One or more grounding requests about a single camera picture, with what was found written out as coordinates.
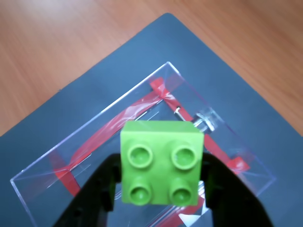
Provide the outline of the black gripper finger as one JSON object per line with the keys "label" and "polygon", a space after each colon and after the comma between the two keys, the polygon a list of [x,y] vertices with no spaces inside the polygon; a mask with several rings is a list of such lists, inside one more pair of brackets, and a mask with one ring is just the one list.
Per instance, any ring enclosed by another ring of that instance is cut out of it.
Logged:
{"label": "black gripper finger", "polygon": [[54,224],[55,227],[105,227],[121,182],[121,155],[108,156]]}
{"label": "black gripper finger", "polygon": [[221,160],[204,153],[200,180],[214,227],[272,227],[255,194]]}

